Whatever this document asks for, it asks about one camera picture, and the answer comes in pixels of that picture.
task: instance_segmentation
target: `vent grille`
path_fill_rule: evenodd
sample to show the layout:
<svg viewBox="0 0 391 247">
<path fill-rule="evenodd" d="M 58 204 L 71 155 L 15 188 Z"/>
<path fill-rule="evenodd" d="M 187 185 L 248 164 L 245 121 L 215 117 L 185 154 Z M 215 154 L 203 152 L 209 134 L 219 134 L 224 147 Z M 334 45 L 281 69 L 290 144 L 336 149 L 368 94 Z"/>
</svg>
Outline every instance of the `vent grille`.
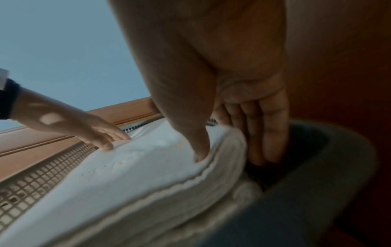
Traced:
<svg viewBox="0 0 391 247">
<path fill-rule="evenodd" d="M 122 127 L 130 133 L 153 120 Z M 210 119 L 208 126 L 217 123 Z M 70 148 L 0 183 L 0 233 L 57 186 L 96 148 L 79 142 Z"/>
</svg>

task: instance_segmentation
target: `stack of white cloth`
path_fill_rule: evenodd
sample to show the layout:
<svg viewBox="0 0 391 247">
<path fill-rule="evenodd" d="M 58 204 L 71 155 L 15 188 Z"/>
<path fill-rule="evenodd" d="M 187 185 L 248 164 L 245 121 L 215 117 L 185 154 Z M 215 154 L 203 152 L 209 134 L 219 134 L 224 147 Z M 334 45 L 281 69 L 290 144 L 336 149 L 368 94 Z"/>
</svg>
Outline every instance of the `stack of white cloth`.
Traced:
<svg viewBox="0 0 391 247">
<path fill-rule="evenodd" d="M 135 130 L 112 151 L 97 150 L 4 231 L 0 246 L 196 245 L 262 194 L 242 173 L 242 133 L 207 131 L 211 152 L 199 164 L 164 119 Z"/>
</svg>

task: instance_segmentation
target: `white pad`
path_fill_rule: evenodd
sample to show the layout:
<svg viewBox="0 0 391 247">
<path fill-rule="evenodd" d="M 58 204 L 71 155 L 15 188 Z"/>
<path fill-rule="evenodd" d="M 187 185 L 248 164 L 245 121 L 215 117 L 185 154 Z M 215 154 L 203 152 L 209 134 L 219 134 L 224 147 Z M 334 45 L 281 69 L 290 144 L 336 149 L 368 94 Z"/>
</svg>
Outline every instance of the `white pad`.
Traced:
<svg viewBox="0 0 391 247">
<path fill-rule="evenodd" d="M 233 128 L 207 127 L 211 153 L 193 163 L 187 141 L 167 121 L 96 151 L 0 236 L 0 246 L 142 246 L 214 205 L 246 161 Z"/>
</svg>

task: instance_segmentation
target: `hand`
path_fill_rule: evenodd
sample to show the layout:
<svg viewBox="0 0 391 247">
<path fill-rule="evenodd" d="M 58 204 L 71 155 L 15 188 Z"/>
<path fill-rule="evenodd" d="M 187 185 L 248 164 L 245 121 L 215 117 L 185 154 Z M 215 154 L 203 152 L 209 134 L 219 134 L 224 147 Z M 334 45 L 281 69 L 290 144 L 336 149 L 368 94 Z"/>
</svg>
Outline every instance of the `hand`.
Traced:
<svg viewBox="0 0 391 247">
<path fill-rule="evenodd" d="M 283 0 L 109 0 L 152 99 L 195 151 L 213 115 L 248 138 L 249 160 L 278 162 L 288 141 Z"/>
<path fill-rule="evenodd" d="M 38 131 L 76 136 L 105 150 L 111 142 L 130 140 L 117 126 L 70 105 L 22 88 L 12 108 L 11 119 Z"/>
</svg>

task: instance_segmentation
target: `window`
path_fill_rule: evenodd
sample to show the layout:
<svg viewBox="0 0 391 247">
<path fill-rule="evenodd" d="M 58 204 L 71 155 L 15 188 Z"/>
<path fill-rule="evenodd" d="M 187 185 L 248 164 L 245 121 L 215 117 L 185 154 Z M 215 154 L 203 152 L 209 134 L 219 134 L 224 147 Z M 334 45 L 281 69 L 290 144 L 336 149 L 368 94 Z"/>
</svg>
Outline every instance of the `window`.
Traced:
<svg viewBox="0 0 391 247">
<path fill-rule="evenodd" d="M 83 110 L 149 96 L 104 0 L 2 0 L 0 68 Z M 0 121 L 0 131 L 19 124 Z"/>
</svg>

